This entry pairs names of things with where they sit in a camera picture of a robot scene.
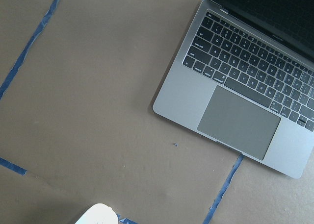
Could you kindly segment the grey laptop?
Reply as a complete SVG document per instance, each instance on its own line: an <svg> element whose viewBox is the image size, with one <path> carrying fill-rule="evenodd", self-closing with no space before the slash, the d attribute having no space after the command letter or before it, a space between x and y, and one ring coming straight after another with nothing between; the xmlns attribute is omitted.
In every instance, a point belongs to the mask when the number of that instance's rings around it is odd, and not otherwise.
<svg viewBox="0 0 314 224"><path fill-rule="evenodd" d="M314 146L314 0L203 0L153 111L300 178Z"/></svg>

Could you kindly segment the white computer mouse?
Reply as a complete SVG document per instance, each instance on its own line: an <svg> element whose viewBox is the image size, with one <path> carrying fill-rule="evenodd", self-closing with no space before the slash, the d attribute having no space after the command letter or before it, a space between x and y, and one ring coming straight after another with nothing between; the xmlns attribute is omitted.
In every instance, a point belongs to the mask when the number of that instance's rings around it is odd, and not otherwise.
<svg viewBox="0 0 314 224"><path fill-rule="evenodd" d="M91 206L75 224L118 224L117 214L103 203Z"/></svg>

